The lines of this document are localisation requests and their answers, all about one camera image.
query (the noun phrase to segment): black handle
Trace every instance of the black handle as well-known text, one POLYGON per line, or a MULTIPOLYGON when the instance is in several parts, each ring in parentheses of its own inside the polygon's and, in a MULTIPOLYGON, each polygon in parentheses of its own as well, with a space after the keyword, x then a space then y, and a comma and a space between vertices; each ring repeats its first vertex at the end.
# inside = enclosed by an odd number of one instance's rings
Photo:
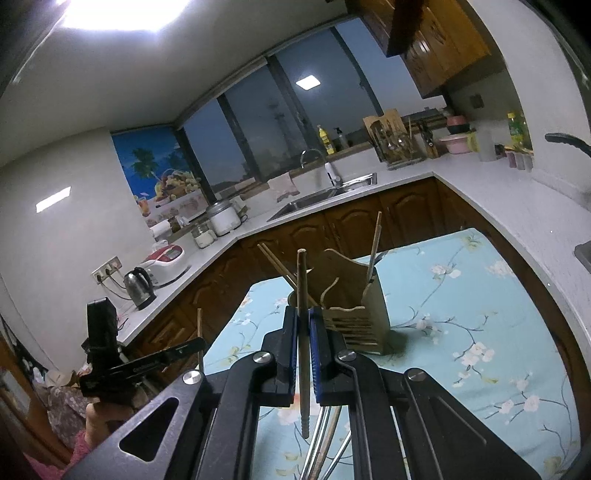
POLYGON ((136 275, 138 275, 139 278, 143 277, 143 279, 146 283, 146 288, 150 292, 150 295, 154 294, 154 285, 152 284, 152 279, 148 275, 148 272, 146 272, 142 267, 135 267, 132 270, 132 273, 135 273, 136 275))
POLYGON ((579 150, 582 150, 589 157, 591 157, 591 146, 587 145, 587 143, 581 140, 579 137, 575 137, 574 135, 570 134, 556 132, 553 134, 546 134, 545 138, 548 142, 551 143, 566 143, 568 145, 572 145, 573 147, 577 147, 579 150))

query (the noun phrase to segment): faucet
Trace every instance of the faucet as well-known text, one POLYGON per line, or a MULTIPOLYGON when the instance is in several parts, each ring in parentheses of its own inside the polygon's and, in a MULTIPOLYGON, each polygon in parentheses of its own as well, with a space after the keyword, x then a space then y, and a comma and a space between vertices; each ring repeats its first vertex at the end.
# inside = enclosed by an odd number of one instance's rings
POLYGON ((311 151, 318 152, 318 153, 320 154, 320 157, 321 157, 322 159, 325 159, 325 158, 326 158, 326 155, 325 155, 325 154, 323 154, 323 153, 322 153, 320 150, 318 150, 317 148, 309 148, 308 150, 304 150, 304 151, 301 153, 301 155, 300 155, 300 165, 301 165, 301 167, 302 167, 302 168, 304 168, 304 165, 306 165, 306 164, 304 163, 304 155, 306 155, 308 152, 311 152, 311 151))
POLYGON ((330 162, 326 161, 326 155, 324 152, 321 152, 317 148, 309 148, 308 150, 304 150, 300 155, 300 165, 304 168, 304 155, 306 155, 309 151, 315 151, 320 154, 320 157, 325 161, 324 162, 324 169, 326 170, 326 174, 329 176, 330 182, 333 187, 338 188, 343 184, 343 180, 339 177, 335 168, 331 165, 330 162))

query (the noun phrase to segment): person's hand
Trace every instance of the person's hand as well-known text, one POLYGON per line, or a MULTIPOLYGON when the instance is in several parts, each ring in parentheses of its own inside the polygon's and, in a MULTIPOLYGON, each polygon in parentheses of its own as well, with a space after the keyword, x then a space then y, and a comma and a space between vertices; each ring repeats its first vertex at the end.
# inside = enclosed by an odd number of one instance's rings
POLYGON ((134 409, 115 403, 97 402, 86 406, 86 432, 84 440, 91 449, 98 447, 111 434, 108 421, 127 421, 134 409))

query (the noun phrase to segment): table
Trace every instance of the table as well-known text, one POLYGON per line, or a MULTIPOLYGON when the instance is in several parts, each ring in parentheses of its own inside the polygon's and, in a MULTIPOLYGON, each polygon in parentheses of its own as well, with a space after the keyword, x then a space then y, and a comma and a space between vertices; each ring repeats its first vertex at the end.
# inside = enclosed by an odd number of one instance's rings
MULTIPOLYGON (((491 243, 468 229, 391 250, 376 268, 398 340, 395 353, 368 356, 397 372, 426 370, 542 478, 559 478, 580 449, 573 393, 542 317, 491 243)), ((253 285, 205 355, 206 374, 257 351, 281 328, 290 292, 283 278, 253 285)), ((320 407, 311 398, 313 429, 320 407)), ((348 417, 343 408, 329 459, 348 417)), ((298 392, 289 408, 263 407, 253 478, 299 478, 307 447, 298 392)), ((350 446, 330 478, 353 478, 350 446)))

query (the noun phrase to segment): kitchen wall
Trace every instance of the kitchen wall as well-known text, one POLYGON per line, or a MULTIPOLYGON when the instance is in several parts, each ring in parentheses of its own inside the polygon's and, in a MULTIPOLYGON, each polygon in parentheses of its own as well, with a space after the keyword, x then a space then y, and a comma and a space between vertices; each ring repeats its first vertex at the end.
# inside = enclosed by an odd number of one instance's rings
POLYGON ((0 272, 8 293, 0 289, 0 312, 21 341, 19 329, 28 330, 55 367, 77 369, 85 361, 86 303, 108 295, 120 309, 131 304, 90 273, 114 255, 126 271, 153 243, 111 135, 74 135, 3 167, 0 205, 0 272), (68 186, 68 198, 36 213, 40 200, 68 186))
POLYGON ((519 112, 521 102, 507 70, 450 91, 449 94, 453 106, 458 113, 466 116, 472 127, 489 129, 496 144, 511 145, 507 112, 519 112), (470 96, 475 94, 482 97, 483 108, 471 105, 470 96))
POLYGON ((519 94, 535 151, 533 177, 591 209, 591 158, 548 132, 591 142, 589 122, 575 78, 558 41, 519 0, 468 0, 494 37, 519 94))

